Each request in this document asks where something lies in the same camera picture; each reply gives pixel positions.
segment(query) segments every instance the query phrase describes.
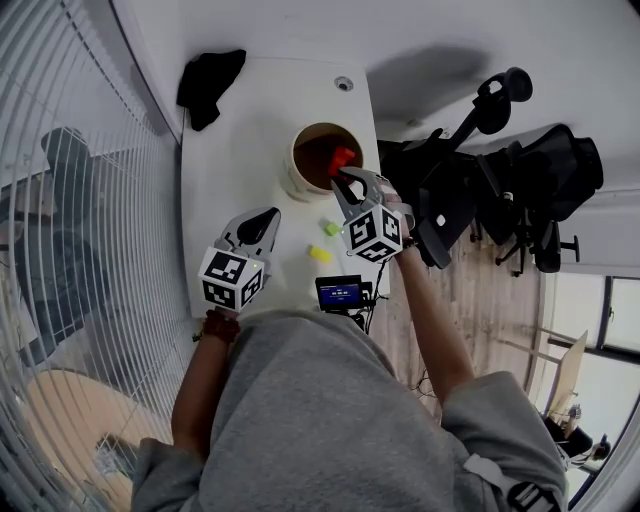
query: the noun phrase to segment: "black chair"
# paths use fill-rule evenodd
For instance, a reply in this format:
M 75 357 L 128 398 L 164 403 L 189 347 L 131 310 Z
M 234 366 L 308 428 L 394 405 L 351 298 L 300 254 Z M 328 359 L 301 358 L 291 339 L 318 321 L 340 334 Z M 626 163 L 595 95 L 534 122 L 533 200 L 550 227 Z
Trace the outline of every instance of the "black chair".
M 500 88 L 492 92 L 493 84 Z M 449 249 L 478 211 L 478 191 L 491 199 L 500 192 L 485 160 L 455 150 L 476 128 L 499 132 L 509 121 L 511 102 L 527 101 L 532 93 L 531 79 L 520 68 L 494 75 L 480 86 L 473 110 L 450 139 L 441 139 L 438 129 L 424 141 L 397 145 L 382 159 L 383 176 L 413 208 L 412 235 L 427 265 L 444 268 L 451 262 Z
M 572 243 L 562 243 L 558 223 L 602 187 L 602 164 L 593 140 L 575 138 L 567 126 L 557 125 L 526 148 L 512 148 L 509 166 L 502 169 L 496 166 L 493 171 L 508 175 L 510 185 L 506 193 L 519 218 L 514 229 L 516 243 L 504 257 L 496 258 L 496 265 L 519 251 L 520 270 L 513 275 L 521 275 L 527 247 L 541 272 L 560 270 L 562 249 L 575 251 L 579 262 L 578 238 L 574 236 Z M 479 213 L 487 231 L 508 231 L 510 221 L 488 211 Z
M 577 457 L 589 452 L 593 446 L 593 439 L 589 437 L 580 427 L 576 428 L 568 437 L 565 437 L 564 430 L 553 422 L 551 418 L 544 418 L 544 426 L 551 435 L 553 442 L 562 448 L 569 458 Z

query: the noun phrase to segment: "cup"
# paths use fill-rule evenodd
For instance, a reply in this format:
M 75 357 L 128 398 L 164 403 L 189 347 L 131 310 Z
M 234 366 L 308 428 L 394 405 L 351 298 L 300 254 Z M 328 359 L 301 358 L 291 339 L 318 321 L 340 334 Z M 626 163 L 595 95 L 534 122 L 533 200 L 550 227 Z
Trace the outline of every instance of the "cup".
M 294 199 L 307 203 L 333 195 L 329 166 L 338 146 L 355 153 L 350 166 L 362 167 L 362 149 L 356 138 L 342 126 L 315 123 L 300 130 L 287 151 L 281 184 Z

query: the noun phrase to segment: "white table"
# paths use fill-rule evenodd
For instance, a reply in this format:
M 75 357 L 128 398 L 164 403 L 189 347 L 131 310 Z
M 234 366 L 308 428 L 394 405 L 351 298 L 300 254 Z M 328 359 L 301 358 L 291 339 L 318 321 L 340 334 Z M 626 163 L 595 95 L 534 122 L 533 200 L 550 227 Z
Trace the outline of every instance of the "white table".
M 352 91 L 334 85 L 339 76 L 353 81 Z M 197 277 L 207 247 L 231 218 L 262 206 L 279 208 L 282 221 L 271 257 L 272 279 L 247 311 L 317 305 L 314 281 L 319 276 L 360 274 L 375 285 L 379 265 L 347 256 L 339 235 L 329 237 L 322 230 L 326 221 L 344 222 L 335 198 L 301 203 L 278 182 L 295 134 L 316 122 L 349 130 L 362 148 L 364 168 L 380 172 L 364 71 L 344 64 L 249 58 L 218 108 L 220 117 L 202 132 L 185 126 L 182 145 L 182 227 L 191 314 L 203 317 L 211 307 L 202 299 Z M 331 263 L 312 259 L 310 245 L 330 251 Z M 380 293 L 389 293 L 386 269 Z

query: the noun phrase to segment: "green block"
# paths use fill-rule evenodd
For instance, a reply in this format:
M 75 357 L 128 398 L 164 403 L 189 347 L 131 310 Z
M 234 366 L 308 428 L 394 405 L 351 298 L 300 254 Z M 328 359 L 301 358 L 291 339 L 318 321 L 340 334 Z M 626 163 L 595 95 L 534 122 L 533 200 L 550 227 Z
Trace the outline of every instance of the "green block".
M 324 227 L 324 231 L 329 236 L 335 236 L 340 232 L 340 226 L 335 222 L 329 222 L 329 224 Z

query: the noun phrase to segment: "small screen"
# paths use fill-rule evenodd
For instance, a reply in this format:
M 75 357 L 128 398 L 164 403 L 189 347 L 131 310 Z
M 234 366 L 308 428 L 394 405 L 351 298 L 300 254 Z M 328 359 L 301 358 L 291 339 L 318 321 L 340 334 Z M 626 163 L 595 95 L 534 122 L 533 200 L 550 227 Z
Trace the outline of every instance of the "small screen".
M 328 304 L 357 304 L 362 300 L 359 284 L 338 284 L 320 287 L 320 303 Z

